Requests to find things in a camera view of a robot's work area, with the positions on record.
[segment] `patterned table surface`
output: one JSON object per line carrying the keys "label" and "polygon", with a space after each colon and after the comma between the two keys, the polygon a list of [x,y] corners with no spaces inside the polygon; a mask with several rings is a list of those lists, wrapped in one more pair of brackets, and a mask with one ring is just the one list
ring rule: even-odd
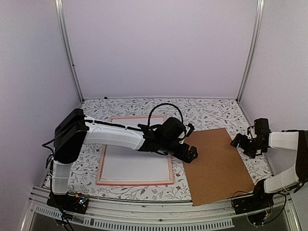
{"label": "patterned table surface", "polygon": [[[110,117],[147,116],[160,103],[173,103],[183,113],[184,123],[192,123],[196,130],[226,128],[233,139],[245,133],[248,122],[235,100],[212,99],[99,99],[86,100],[81,108],[93,118],[109,121]],[[170,106],[159,107],[153,115],[179,116]],[[83,145],[78,160],[73,164],[68,183],[70,192],[81,192],[95,197],[144,201],[190,201],[191,195],[181,161],[172,158],[175,183],[169,186],[98,186],[97,170],[103,145]],[[250,159],[238,149],[245,166],[256,183],[271,175],[264,156]],[[43,187],[49,188],[49,179]]]}

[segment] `wire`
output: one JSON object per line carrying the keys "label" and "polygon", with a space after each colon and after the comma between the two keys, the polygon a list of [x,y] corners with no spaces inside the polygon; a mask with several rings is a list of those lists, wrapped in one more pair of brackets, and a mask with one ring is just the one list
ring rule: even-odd
{"label": "wire", "polygon": [[284,196],[283,207],[282,207],[282,209],[280,210],[280,212],[277,214],[277,216],[275,216],[272,220],[270,220],[270,221],[268,221],[268,222],[264,222],[264,225],[265,225],[265,224],[268,224],[268,223],[271,223],[272,221],[276,220],[276,219],[280,216],[280,214],[284,211],[285,205],[287,204],[287,196],[286,196],[285,194],[281,193],[281,192],[279,192],[278,194]]}
{"label": "wire", "polygon": [[[183,114],[182,114],[181,110],[180,110],[176,105],[174,105],[174,104],[172,104],[172,103],[161,103],[161,104],[155,106],[155,107],[150,111],[150,113],[149,113],[149,117],[148,117],[148,128],[149,128],[149,130],[152,130],[152,131],[153,131],[153,129],[155,129],[155,128],[158,127],[157,125],[150,126],[152,113],[154,112],[154,110],[155,110],[156,108],[161,107],[161,106],[164,106],[164,105],[169,105],[169,106],[175,107],[175,108],[177,109],[177,111],[179,112],[179,114],[180,114],[182,124],[184,123]],[[182,138],[177,138],[176,141],[182,141],[183,139],[185,139],[186,134],[187,134],[187,131],[184,130],[184,136],[183,136]]]}
{"label": "wire", "polygon": [[242,195],[234,196],[234,195],[236,195],[237,193],[245,193],[245,195],[252,195],[252,193],[249,193],[249,192],[245,192],[245,191],[241,191],[241,190],[236,191],[235,193],[233,193],[233,195],[232,195],[232,197],[231,197],[231,205],[232,205],[232,207],[234,207],[233,198],[234,198],[234,197],[238,197],[238,196],[242,196]]}
{"label": "wire", "polygon": [[80,122],[84,122],[84,119],[82,120],[78,120],[74,123],[72,123],[70,126],[68,126],[65,130],[63,130],[59,135],[57,135],[56,137],[54,137],[53,139],[51,139],[50,141],[47,141],[46,143],[43,143],[42,146],[44,148],[49,148],[51,149],[51,151],[53,152],[52,148],[48,147],[47,145],[54,142],[56,139],[58,139],[60,136],[62,136],[64,133],[66,133],[68,130],[70,130],[73,126],[75,126],[76,124],[80,123]]}
{"label": "wire", "polygon": [[155,107],[150,111],[149,117],[148,117],[148,126],[149,126],[149,127],[150,127],[150,120],[151,120],[152,113],[154,112],[154,110],[155,110],[156,108],[161,107],[161,106],[163,106],[163,105],[169,105],[169,106],[175,107],[175,108],[177,109],[177,111],[179,112],[179,114],[180,114],[182,123],[184,122],[182,112],[181,112],[181,110],[180,110],[176,105],[174,105],[174,104],[172,104],[172,103],[161,103],[161,104],[155,106]]}
{"label": "wire", "polygon": [[266,214],[266,216],[265,216],[262,220],[258,221],[257,223],[260,223],[260,222],[263,221],[263,220],[264,220],[265,222],[261,223],[260,225],[252,224],[253,226],[258,227],[258,226],[263,226],[263,225],[269,224],[269,223],[273,222],[274,220],[276,220],[276,219],[280,216],[280,214],[284,211],[285,205],[286,205],[286,203],[287,203],[287,196],[286,196],[285,194],[281,193],[281,192],[279,192],[279,193],[277,193],[277,194],[280,194],[280,195],[284,196],[284,203],[283,203],[283,206],[282,206],[282,209],[280,210],[280,212],[279,212],[279,213],[277,214],[277,216],[275,216],[272,220],[267,221],[267,218],[270,216],[270,213],[271,213],[271,211],[273,210],[273,206],[269,205],[269,208],[270,208],[270,209],[269,209],[269,212]]}

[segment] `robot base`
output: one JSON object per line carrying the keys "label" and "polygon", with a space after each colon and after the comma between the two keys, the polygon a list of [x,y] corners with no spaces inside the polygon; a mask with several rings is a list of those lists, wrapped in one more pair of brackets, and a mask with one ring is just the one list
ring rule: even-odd
{"label": "robot base", "polygon": [[254,201],[255,200],[252,195],[248,197],[233,199],[232,203],[235,210],[235,214],[249,213],[274,205],[273,198],[268,199],[262,203],[258,203],[257,206],[256,203],[254,203]]}
{"label": "robot base", "polygon": [[50,207],[80,214],[86,214],[88,203],[88,197],[82,194],[79,194],[77,199],[74,195],[51,195],[50,193],[47,200],[47,205]]}

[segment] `aluminum frame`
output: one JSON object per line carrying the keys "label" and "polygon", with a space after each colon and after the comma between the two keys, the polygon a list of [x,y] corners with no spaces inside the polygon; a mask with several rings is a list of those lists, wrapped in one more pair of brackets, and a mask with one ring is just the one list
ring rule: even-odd
{"label": "aluminum frame", "polygon": [[247,85],[247,81],[249,78],[252,62],[254,59],[255,51],[256,51],[256,46],[257,46],[257,40],[259,37],[259,31],[261,27],[261,21],[262,21],[262,14],[263,14],[263,8],[264,8],[264,0],[258,0],[257,2],[257,11],[256,11],[256,17],[255,17],[255,24],[254,24],[254,29],[253,29],[253,35],[250,43],[250,49],[244,69],[244,74],[243,78],[241,81],[240,89],[237,94],[236,101],[238,103],[241,103],[244,95],[244,91]]}
{"label": "aluminum frame", "polygon": [[61,31],[61,37],[62,37],[64,50],[65,50],[66,58],[67,58],[67,61],[68,61],[68,66],[69,66],[69,69],[70,69],[72,81],[73,81],[78,99],[82,103],[84,101],[84,98],[83,98],[80,83],[79,83],[79,80],[78,80],[78,77],[77,77],[71,48],[69,46],[62,0],[55,0],[55,7],[56,7],[59,27],[60,27],[60,31]]}
{"label": "aluminum frame", "polygon": [[[19,230],[29,231],[34,213],[59,218],[60,212],[46,205],[48,196],[49,190],[33,187]],[[277,195],[274,201],[274,207],[281,206],[284,197]],[[235,214],[230,199],[196,207],[192,205],[192,202],[142,202],[90,197],[86,214],[71,213],[74,215],[71,222],[108,231],[197,231],[231,228],[232,218],[245,216]],[[290,195],[287,195],[285,211],[290,229],[301,231]]]}

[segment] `metal pole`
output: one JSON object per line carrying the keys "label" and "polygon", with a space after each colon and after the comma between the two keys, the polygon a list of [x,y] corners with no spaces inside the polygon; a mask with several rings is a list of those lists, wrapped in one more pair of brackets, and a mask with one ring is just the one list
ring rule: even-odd
{"label": "metal pole", "polygon": [[248,81],[250,69],[251,69],[251,66],[252,66],[252,61],[253,61],[253,58],[254,58],[254,55],[255,55],[255,50],[256,50],[256,46],[257,46],[257,39],[258,39],[258,36],[259,36],[260,27],[261,27],[263,7],[264,7],[264,0],[258,0],[256,17],[255,17],[255,24],[254,24],[254,30],[253,30],[253,36],[252,36],[252,39],[251,39],[249,54],[248,54],[248,58],[247,58],[247,61],[246,61],[246,66],[245,66],[243,78],[242,78],[242,81],[241,81],[240,89],[239,89],[239,92],[238,92],[237,98],[236,98],[236,101],[239,104],[241,103],[242,98],[243,98],[243,94],[244,94],[245,87],[246,87],[246,84],[247,84],[247,81]]}
{"label": "metal pole", "polygon": [[71,49],[69,46],[68,42],[68,36],[67,36],[67,30],[66,30],[66,25],[65,25],[65,19],[64,19],[64,11],[63,11],[63,5],[62,5],[62,0],[55,0],[56,4],[56,12],[57,12],[57,17],[58,17],[58,22],[59,22],[59,27],[61,31],[61,36],[64,44],[64,49],[66,53],[66,58],[68,61],[69,69],[71,72],[71,77],[74,83],[74,87],[78,96],[79,101],[82,103],[84,101],[82,92],[81,92],[81,87],[79,84],[79,80],[77,78],[77,73],[73,61],[73,56],[71,53]]}

